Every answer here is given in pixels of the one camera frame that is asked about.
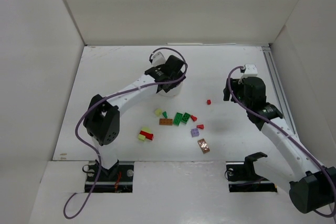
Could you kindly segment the small yellow lego cube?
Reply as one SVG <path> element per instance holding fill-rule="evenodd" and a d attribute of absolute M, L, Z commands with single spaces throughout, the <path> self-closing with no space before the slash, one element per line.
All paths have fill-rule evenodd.
<path fill-rule="evenodd" d="M 156 109 L 154 111 L 154 113 L 155 113 L 156 116 L 160 116 L 162 114 L 162 110 L 161 109 Z"/>

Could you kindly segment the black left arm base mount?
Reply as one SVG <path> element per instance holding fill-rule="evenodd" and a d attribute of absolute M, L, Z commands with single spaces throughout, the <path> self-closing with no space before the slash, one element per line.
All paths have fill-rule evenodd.
<path fill-rule="evenodd" d="M 97 177 L 98 161 L 82 167 L 86 175 L 85 192 L 88 193 Z M 102 168 L 93 193 L 132 193 L 134 162 L 117 162 L 110 170 Z"/>

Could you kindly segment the red sloped lego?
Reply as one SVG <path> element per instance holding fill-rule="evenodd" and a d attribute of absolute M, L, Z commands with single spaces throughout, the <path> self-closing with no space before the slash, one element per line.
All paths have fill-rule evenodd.
<path fill-rule="evenodd" d="M 199 125 L 197 125 L 196 127 L 197 127 L 198 129 L 202 129 L 202 130 L 204 129 L 204 125 L 203 125 L 203 124 L 199 124 Z"/>
<path fill-rule="evenodd" d="M 197 117 L 191 115 L 191 119 L 195 122 L 197 120 Z"/>

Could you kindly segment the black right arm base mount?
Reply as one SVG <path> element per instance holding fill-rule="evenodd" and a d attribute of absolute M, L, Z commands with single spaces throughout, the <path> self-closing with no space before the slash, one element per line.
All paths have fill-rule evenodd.
<path fill-rule="evenodd" d="M 257 152 L 245 157 L 243 161 L 226 162 L 225 178 L 228 180 L 230 193 L 277 193 L 274 183 L 256 174 L 254 162 L 267 157 L 265 153 Z"/>

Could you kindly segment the purple square lego brick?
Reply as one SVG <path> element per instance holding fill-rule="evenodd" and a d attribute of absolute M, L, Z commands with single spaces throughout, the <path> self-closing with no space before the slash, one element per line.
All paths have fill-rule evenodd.
<path fill-rule="evenodd" d="M 198 137 L 200 135 L 198 128 L 191 129 L 191 136 Z"/>

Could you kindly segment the yellow and red lego stack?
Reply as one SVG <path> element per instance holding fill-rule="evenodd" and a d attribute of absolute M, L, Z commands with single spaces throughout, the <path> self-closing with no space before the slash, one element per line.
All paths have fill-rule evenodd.
<path fill-rule="evenodd" d="M 145 140 L 152 141 L 154 139 L 154 134 L 148 127 L 143 127 L 139 132 L 138 139 L 141 141 Z"/>

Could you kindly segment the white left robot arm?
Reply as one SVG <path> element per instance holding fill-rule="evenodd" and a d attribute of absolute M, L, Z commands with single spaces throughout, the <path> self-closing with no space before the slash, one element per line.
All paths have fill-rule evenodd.
<path fill-rule="evenodd" d="M 124 89 L 107 97 L 95 95 L 83 117 L 83 126 L 94 139 L 98 170 L 109 178 L 117 173 L 119 161 L 112 151 L 104 151 L 102 147 L 117 138 L 121 116 L 137 103 L 157 93 L 166 97 L 176 96 L 186 79 L 187 63 L 182 56 L 170 55 L 165 59 L 158 52 L 150 55 L 150 63 L 152 66 Z"/>

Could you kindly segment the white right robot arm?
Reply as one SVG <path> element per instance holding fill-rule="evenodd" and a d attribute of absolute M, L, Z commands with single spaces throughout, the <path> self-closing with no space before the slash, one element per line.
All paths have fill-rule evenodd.
<path fill-rule="evenodd" d="M 268 137 L 289 164 L 293 174 L 275 175 L 284 185 L 296 209 L 307 214 L 335 203 L 335 167 L 325 167 L 303 146 L 288 127 L 278 108 L 267 102 L 261 78 L 227 78 L 224 101 L 239 104 L 247 117 Z"/>

